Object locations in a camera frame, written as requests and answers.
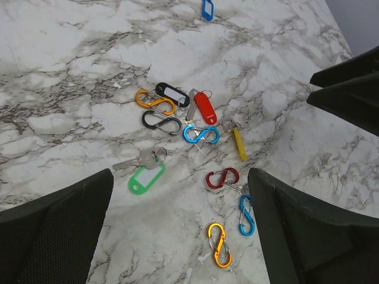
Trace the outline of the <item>blue key tag with key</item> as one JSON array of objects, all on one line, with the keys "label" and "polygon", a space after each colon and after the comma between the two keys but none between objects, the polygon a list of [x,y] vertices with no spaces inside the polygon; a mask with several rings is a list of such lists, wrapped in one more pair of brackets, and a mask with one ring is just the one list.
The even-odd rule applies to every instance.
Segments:
[{"label": "blue key tag with key", "polygon": [[243,186],[237,186],[234,184],[228,185],[228,187],[234,191],[236,191],[239,195],[250,195],[249,193],[249,186],[248,184],[245,184]]}]

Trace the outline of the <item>orange carabiner front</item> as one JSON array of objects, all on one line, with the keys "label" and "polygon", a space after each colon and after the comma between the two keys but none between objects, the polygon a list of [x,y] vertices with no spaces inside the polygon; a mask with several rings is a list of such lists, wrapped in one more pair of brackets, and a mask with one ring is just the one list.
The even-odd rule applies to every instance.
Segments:
[{"label": "orange carabiner front", "polygon": [[[213,242],[212,231],[214,228],[217,228],[219,230],[219,234],[218,234],[216,242]],[[224,227],[220,223],[217,223],[217,222],[211,223],[207,228],[207,238],[208,238],[209,245],[212,249],[213,258],[216,265],[222,269],[228,268],[233,261],[233,255],[232,255],[231,250],[229,249],[229,246],[226,243],[226,232],[225,232]],[[220,261],[222,249],[224,249],[225,253],[227,254],[227,260],[224,263]]]}]

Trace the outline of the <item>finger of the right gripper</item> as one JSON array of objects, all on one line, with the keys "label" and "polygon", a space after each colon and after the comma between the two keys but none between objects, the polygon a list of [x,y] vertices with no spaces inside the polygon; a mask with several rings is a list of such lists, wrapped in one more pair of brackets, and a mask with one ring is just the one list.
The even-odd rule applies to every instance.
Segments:
[{"label": "finger of the right gripper", "polygon": [[379,47],[315,73],[310,83],[325,88],[378,71]]},{"label": "finger of the right gripper", "polygon": [[378,72],[312,92],[307,103],[378,136]]}]

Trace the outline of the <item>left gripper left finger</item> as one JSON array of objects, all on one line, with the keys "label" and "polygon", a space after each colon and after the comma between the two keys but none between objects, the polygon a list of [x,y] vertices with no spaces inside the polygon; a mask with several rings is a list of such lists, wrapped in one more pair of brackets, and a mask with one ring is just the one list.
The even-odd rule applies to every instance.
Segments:
[{"label": "left gripper left finger", "polygon": [[85,283],[113,192],[104,169],[1,212],[1,283]]}]

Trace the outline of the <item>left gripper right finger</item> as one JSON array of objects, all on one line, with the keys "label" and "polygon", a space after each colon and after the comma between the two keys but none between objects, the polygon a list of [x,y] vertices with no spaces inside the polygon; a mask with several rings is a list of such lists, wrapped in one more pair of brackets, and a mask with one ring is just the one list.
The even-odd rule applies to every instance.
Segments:
[{"label": "left gripper right finger", "polygon": [[248,185],[271,283],[378,283],[378,219],[251,168]]}]

